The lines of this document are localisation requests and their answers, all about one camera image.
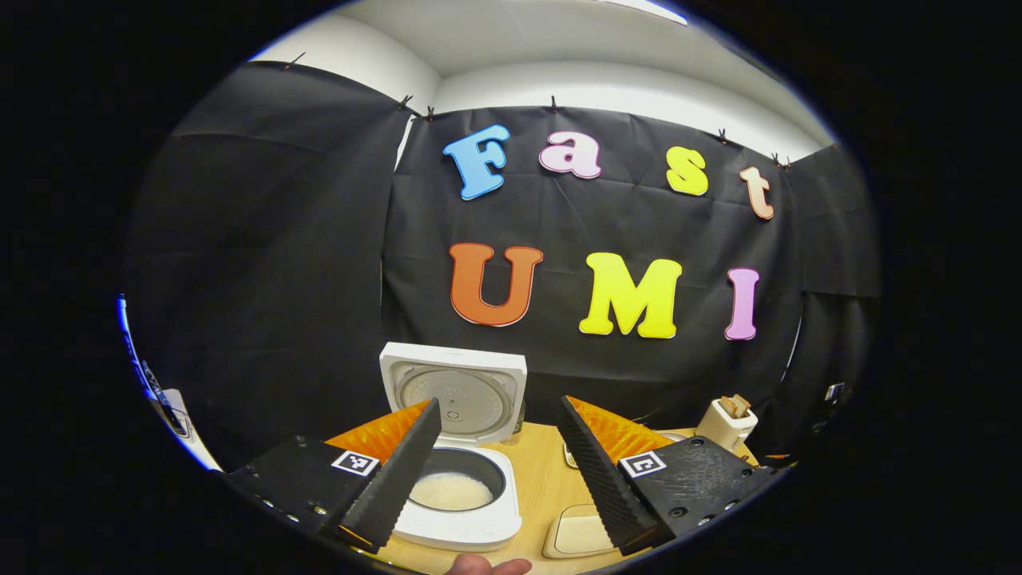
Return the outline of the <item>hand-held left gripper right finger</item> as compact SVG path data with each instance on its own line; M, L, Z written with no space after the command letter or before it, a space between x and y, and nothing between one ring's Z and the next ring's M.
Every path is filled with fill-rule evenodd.
M708 530L770 490L774 467L756 466L702 436L679 442L570 396L557 429L613 545L624 556L673 545Z

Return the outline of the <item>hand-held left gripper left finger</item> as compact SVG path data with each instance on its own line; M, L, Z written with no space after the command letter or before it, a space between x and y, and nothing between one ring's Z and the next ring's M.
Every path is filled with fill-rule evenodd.
M304 534L378 553L442 432L437 398L397 416L388 456L295 436L227 473L227 484Z

